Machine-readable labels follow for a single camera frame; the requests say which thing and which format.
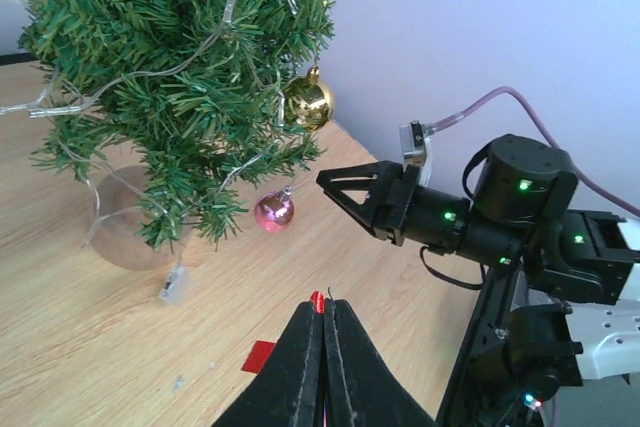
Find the pink bauble ornament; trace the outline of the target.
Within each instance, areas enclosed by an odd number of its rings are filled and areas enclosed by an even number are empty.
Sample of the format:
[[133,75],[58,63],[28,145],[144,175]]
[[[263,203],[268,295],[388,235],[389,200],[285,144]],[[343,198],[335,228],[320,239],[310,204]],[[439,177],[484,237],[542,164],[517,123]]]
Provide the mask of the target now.
[[292,200],[293,188],[289,185],[263,196],[254,207],[254,218],[269,233],[286,229],[295,215]]

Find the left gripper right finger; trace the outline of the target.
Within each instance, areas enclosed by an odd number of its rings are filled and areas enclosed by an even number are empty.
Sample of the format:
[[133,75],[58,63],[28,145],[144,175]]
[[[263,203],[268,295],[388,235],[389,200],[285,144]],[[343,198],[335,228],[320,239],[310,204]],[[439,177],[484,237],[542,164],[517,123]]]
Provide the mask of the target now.
[[349,302],[324,306],[325,408],[329,426],[433,426],[394,377]]

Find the gold bauble ornament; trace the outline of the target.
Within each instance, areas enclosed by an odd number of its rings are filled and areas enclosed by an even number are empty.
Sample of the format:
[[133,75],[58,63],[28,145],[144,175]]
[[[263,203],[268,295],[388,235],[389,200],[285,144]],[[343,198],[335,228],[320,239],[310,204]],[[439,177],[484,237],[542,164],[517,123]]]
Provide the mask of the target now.
[[314,64],[303,76],[289,81],[284,89],[284,122],[315,132],[324,127],[335,111],[334,95],[321,79],[320,69]]

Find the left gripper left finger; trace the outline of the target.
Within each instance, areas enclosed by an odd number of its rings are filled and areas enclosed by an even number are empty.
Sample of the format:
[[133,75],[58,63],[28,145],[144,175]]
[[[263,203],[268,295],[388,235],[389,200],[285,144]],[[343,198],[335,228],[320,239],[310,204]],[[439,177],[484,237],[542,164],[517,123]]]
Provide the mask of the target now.
[[321,345],[306,369],[256,376],[213,423],[224,426],[321,426],[324,424],[324,320]]

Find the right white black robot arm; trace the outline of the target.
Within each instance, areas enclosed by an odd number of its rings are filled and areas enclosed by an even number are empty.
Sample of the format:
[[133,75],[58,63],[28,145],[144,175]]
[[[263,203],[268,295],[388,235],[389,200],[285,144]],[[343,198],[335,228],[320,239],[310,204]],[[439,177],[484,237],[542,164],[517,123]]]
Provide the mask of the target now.
[[324,170],[324,193],[370,235],[487,268],[437,420],[522,426],[565,386],[639,370],[639,223],[574,210],[569,155],[511,134],[469,162],[464,197],[383,161]]

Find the red ribbon bow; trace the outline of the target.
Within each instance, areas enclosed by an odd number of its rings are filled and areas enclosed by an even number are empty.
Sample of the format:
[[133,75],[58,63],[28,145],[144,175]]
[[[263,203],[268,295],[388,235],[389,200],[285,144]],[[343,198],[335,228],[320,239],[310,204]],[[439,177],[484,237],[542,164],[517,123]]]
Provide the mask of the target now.
[[321,345],[326,296],[314,291],[301,302],[276,341],[256,340],[241,370],[256,376],[304,371],[308,357]]

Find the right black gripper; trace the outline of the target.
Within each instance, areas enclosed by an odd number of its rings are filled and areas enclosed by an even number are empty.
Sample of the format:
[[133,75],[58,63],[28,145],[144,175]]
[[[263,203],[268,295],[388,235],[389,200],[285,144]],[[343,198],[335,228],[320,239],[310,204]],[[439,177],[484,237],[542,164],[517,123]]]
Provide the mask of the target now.
[[457,250],[470,202],[418,183],[416,167],[379,161],[321,170],[323,193],[372,237],[393,245],[406,240],[429,250]]

